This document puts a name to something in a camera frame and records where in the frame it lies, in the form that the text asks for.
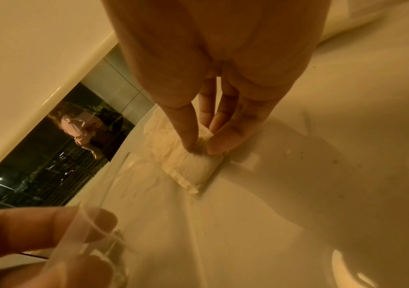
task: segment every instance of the white countertop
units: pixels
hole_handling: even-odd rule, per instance
[[[120,155],[143,156],[148,119]],[[322,44],[202,194],[158,178],[144,197],[129,173],[104,207],[131,287],[409,287],[409,5]]]
[[[99,0],[0,0],[0,161],[116,44]]]

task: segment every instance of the tiled wall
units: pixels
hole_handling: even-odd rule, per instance
[[[154,106],[130,73],[118,46],[81,82],[134,124]]]

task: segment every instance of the pink shirt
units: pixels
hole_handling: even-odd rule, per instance
[[[73,136],[80,146],[88,144],[95,135],[95,130],[102,125],[102,120],[88,111],[83,111],[76,118],[63,117],[61,120],[62,129]]]

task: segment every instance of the hair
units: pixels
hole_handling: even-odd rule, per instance
[[[83,108],[75,104],[61,101],[48,113],[48,118],[50,118],[58,128],[62,129],[61,121],[64,117],[75,118],[83,113],[83,111]]]

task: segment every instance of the tile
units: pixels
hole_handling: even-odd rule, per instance
[[[133,74],[130,72],[127,64],[125,63],[124,57],[122,56],[122,51],[117,45],[113,50],[111,50],[107,56],[105,56],[105,60],[114,68],[116,69],[122,77],[124,77],[127,81],[129,81],[138,91],[141,91],[143,87],[135,80]]]
[[[105,60],[100,61],[81,83],[118,112],[139,93]]]
[[[138,94],[122,111],[122,114],[133,124],[138,122],[154,107],[142,94]]]
[[[149,102],[151,102],[152,104],[156,104],[156,102],[154,101],[154,99],[152,99],[151,95],[149,95],[149,93],[146,90],[141,90],[140,91],[141,95],[143,95]]]

